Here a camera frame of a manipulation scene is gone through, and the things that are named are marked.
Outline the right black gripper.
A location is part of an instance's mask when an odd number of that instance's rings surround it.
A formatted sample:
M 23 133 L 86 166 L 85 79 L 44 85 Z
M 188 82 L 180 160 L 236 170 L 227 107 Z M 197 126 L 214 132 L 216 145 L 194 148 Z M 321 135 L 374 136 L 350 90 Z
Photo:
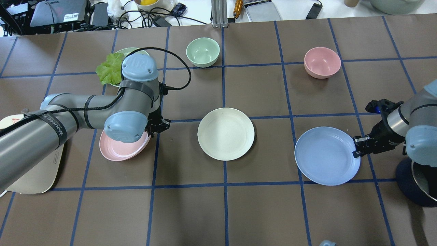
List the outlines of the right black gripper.
M 405 137 L 399 135 L 390 128 L 387 120 L 381 120 L 373 126 L 371 132 L 365 136 L 353 137 L 355 150 L 354 158 L 373 153 L 383 153 L 394 150 L 396 146 L 405 141 Z

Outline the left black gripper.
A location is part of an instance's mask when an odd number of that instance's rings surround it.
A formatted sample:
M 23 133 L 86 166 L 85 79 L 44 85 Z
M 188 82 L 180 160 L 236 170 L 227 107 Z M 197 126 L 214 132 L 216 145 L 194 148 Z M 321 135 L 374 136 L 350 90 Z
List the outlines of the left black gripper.
M 162 116 L 161 108 L 158 108 L 148 115 L 145 132 L 147 132 L 148 136 L 153 138 L 155 134 L 162 133 L 169 129 L 170 124 L 171 120 L 165 119 Z

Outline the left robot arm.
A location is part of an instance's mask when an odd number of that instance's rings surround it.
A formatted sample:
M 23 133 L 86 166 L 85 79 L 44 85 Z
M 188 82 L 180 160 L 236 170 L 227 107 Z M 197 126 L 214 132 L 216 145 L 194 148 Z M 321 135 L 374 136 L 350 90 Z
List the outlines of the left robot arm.
M 121 65 L 124 80 L 116 96 L 61 93 L 1 132 L 1 191 L 6 190 L 80 129 L 102 129 L 111 139 L 137 142 L 159 113 L 159 72 L 146 54 L 131 54 Z

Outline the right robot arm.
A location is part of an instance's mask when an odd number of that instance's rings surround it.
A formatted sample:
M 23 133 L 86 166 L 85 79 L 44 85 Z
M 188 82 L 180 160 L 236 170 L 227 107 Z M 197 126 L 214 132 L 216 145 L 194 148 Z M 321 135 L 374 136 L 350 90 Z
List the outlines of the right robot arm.
M 381 121 L 363 137 L 354 137 L 353 156 L 378 154 L 403 144 L 403 154 L 424 166 L 437 165 L 437 82 L 432 81 L 412 98 L 397 103 L 372 100 L 369 113 L 378 113 Z

